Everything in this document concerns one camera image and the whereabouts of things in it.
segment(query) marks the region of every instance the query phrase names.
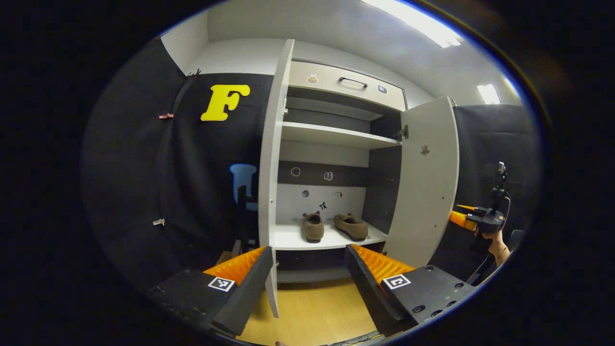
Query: black handle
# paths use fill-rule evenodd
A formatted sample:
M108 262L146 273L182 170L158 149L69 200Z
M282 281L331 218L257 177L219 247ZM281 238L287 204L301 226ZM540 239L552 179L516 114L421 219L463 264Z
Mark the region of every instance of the black handle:
M346 77L339 77L339 81L340 82L343 81L344 79L347 80L347 81L353 81L353 82L361 83L361 84L363 84L363 87L367 87L367 84L365 84L364 82L359 82L359 81L357 81L355 79L350 79L350 78L346 78Z

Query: black fabric wall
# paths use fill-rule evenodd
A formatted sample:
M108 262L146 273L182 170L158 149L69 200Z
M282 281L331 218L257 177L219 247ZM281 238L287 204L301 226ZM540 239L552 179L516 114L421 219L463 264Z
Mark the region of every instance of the black fabric wall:
M271 81L258 74L185 77L157 38L101 95L84 135L83 200L104 252L137 289L186 267L211 267L232 246L238 221L229 167L258 167ZM203 122L214 84L248 84L251 93L226 121ZM159 119L168 112L175 117ZM161 218L165 225L154 226Z
M504 241L512 230L527 230L537 205L542 154L539 128L521 106L474 105L454 107L459 133L459 182L455 204L491 207L491 189L498 181L498 162L506 164L507 191L512 197ZM506 213L508 203L501 206ZM466 280L485 260L469 248L471 232L449 222L430 264Z

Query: letter f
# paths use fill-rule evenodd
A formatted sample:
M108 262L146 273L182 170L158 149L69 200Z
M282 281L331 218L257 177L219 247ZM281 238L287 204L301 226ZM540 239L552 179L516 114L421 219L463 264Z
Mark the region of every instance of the letter f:
M250 95L250 87L247 85L214 85L212 86L212 98L209 100L207 111L201 114L203 121L224 121L229 117L224 112L224 106L229 107L229 111L234 110L239 104L239 94L241 96Z

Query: ceiling light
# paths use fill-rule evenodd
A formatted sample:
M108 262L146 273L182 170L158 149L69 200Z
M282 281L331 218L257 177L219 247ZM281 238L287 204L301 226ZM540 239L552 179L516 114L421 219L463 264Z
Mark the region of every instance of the ceiling light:
M500 104L498 93L496 92L496 88L493 86L493 84L487 84L485 86L477 86L476 89L478 89L478 92L483 97L483 100L485 101L485 105L499 105Z
M436 42L440 47L446 48L450 46L459 46L457 35L453 30L446 27L444 24L431 18L430 16L416 10L408 4L395 0L361 0L366 4L377 7L388 14L391 14L406 24L412 26L425 36Z

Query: shoe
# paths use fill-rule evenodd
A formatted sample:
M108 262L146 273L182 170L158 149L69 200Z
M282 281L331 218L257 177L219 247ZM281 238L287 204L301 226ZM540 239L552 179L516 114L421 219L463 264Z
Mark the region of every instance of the shoe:
M318 243L325 234L325 225L320 217L320 212L317 211L315 214L303 213L303 217L301 231L305 234L308 242Z
M357 221L351 213L337 214L333 217L335 228L344 232L353 241L363 241L367 238L367 223Z

